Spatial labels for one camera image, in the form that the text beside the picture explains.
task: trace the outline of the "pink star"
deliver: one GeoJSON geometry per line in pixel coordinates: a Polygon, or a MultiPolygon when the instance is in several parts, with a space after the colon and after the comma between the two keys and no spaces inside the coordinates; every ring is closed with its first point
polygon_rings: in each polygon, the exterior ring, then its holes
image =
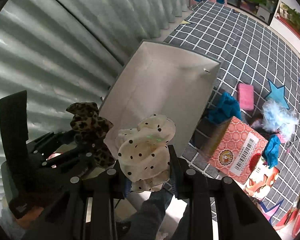
{"type": "Polygon", "coordinates": [[[276,205],[274,205],[272,208],[267,209],[266,206],[264,205],[264,203],[262,201],[259,201],[259,205],[262,209],[262,214],[265,216],[265,218],[271,223],[271,218],[272,216],[277,212],[277,210],[280,208],[281,204],[282,204],[283,200],[281,200],[279,203],[277,203],[276,205]]]}

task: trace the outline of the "barcode sticker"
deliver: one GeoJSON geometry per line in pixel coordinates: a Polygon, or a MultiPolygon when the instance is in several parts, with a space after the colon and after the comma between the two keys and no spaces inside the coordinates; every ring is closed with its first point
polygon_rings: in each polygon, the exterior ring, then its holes
{"type": "Polygon", "coordinates": [[[259,139],[257,136],[253,135],[251,132],[248,134],[246,140],[243,143],[240,153],[238,154],[230,168],[230,171],[232,173],[237,176],[241,175],[241,172],[247,165],[247,161],[250,159],[258,141],[259,139]]]}

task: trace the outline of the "metal bolt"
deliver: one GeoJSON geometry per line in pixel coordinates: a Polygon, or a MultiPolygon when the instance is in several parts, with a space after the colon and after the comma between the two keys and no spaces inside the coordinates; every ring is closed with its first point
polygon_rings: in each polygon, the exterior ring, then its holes
{"type": "Polygon", "coordinates": [[[79,182],[79,177],[77,177],[77,176],[75,176],[75,177],[72,177],[71,179],[70,179],[70,182],[71,183],[77,183],[77,182],[79,182]]]}
{"type": "Polygon", "coordinates": [[[115,169],[109,169],[107,170],[108,175],[114,175],[117,171],[115,169]]]}
{"type": "Polygon", "coordinates": [[[226,183],[226,184],[231,184],[232,181],[233,181],[233,179],[231,179],[230,177],[224,177],[224,178],[223,178],[223,181],[224,181],[224,183],[226,183]]]}
{"type": "Polygon", "coordinates": [[[186,170],[186,174],[188,174],[188,175],[194,175],[195,174],[195,170],[194,169],[187,169],[186,170]]]}

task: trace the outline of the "blue star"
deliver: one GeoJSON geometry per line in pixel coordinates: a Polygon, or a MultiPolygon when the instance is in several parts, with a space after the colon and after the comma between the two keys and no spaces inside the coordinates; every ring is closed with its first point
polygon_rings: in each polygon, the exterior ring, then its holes
{"type": "Polygon", "coordinates": [[[269,85],[270,85],[271,92],[265,97],[265,99],[272,98],[274,101],[281,104],[283,107],[285,107],[287,109],[290,109],[290,107],[288,106],[287,101],[284,98],[285,85],[283,85],[281,87],[276,87],[275,84],[273,84],[270,79],[268,79],[268,82],[269,82],[269,85]]]}

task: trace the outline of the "sticker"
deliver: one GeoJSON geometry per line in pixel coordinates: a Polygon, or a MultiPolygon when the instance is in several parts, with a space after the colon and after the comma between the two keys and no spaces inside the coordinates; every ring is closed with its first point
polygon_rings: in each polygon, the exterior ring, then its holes
{"type": "Polygon", "coordinates": [[[258,141],[259,139],[257,136],[253,135],[251,132],[248,134],[240,153],[238,154],[230,168],[230,171],[232,173],[234,173],[237,176],[241,175],[241,172],[246,167],[247,162],[250,159],[258,141]]]}
{"type": "Polygon", "coordinates": [[[227,166],[229,165],[233,160],[233,153],[229,150],[224,150],[219,155],[219,161],[222,165],[227,166]]]}

